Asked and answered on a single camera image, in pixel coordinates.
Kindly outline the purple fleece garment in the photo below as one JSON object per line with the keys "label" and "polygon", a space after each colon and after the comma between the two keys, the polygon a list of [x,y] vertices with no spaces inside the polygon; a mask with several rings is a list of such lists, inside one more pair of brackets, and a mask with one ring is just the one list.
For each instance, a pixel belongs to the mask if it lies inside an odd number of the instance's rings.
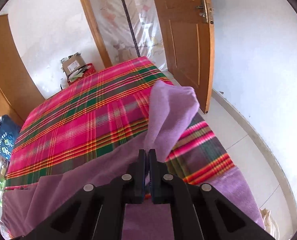
{"label": "purple fleece garment", "polygon": [[85,184],[101,186],[126,172],[140,149],[156,151],[168,172],[192,185],[210,183],[259,226],[262,216],[242,175],[198,114],[190,87],[158,81],[149,94],[148,129],[90,161],[77,159],[67,172],[3,195],[2,221],[14,237],[28,234]]}

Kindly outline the cream cloth on floor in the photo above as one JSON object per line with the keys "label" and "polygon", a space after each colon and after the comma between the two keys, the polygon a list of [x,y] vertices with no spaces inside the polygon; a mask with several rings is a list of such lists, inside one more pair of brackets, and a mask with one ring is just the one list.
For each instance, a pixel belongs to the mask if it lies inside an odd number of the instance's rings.
{"label": "cream cloth on floor", "polygon": [[277,222],[272,217],[272,211],[263,209],[260,210],[262,220],[264,223],[264,229],[267,233],[269,233],[276,240],[280,239],[280,230]]}

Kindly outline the pink plaid tablecloth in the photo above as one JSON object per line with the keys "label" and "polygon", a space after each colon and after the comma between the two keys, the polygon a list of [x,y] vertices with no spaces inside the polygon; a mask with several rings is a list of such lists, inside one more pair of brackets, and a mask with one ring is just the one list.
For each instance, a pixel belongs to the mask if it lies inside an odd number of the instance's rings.
{"label": "pink plaid tablecloth", "polygon": [[[149,94],[170,80],[146,57],[77,81],[27,117],[12,151],[6,189],[73,170],[112,152],[148,128]],[[234,163],[206,121],[196,115],[165,163],[170,173],[197,185]]]}

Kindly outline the blue printed tote bag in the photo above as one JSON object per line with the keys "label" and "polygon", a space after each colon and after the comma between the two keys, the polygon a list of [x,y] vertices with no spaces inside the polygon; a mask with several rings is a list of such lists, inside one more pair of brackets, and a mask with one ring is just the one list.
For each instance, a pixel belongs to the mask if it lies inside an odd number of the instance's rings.
{"label": "blue printed tote bag", "polygon": [[0,116],[0,155],[10,160],[21,127],[8,115]]}

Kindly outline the red patterned storage basket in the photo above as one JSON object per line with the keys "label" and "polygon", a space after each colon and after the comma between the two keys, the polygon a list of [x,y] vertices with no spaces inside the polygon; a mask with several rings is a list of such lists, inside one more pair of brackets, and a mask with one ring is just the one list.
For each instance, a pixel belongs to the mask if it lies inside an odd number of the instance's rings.
{"label": "red patterned storage basket", "polygon": [[77,81],[96,73],[96,69],[92,63],[86,64],[83,67],[80,67],[74,70],[71,74],[68,75],[68,85],[72,85]]}

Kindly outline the wooden wardrobe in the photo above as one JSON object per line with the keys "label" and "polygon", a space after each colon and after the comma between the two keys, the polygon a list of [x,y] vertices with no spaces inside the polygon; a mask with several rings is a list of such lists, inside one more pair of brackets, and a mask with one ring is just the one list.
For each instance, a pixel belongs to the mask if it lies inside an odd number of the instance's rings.
{"label": "wooden wardrobe", "polygon": [[25,68],[11,33],[8,16],[0,16],[0,116],[22,126],[45,101]]}

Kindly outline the brown cardboard box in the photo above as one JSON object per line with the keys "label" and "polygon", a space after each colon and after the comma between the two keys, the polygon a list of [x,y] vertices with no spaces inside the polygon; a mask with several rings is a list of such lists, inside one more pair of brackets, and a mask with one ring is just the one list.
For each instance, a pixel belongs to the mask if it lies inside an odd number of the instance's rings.
{"label": "brown cardboard box", "polygon": [[81,53],[75,53],[73,55],[61,59],[61,64],[62,70],[68,79],[74,71],[85,65],[85,61],[81,57]]}

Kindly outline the transparent printed door curtain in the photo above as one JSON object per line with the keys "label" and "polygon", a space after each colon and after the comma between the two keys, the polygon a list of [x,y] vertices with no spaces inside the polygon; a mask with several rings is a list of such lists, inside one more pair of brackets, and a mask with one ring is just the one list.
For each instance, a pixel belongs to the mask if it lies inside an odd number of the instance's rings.
{"label": "transparent printed door curtain", "polygon": [[90,0],[113,65],[145,56],[160,71],[167,62],[154,0]]}

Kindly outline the wooden room door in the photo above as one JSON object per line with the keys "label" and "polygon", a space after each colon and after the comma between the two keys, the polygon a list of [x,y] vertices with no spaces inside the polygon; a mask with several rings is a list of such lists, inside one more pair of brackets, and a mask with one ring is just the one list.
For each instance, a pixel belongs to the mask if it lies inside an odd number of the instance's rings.
{"label": "wooden room door", "polygon": [[[154,0],[168,70],[181,86],[195,90],[200,109],[208,113],[213,81],[214,25],[203,23],[200,0]],[[212,7],[211,0],[206,0]]]}

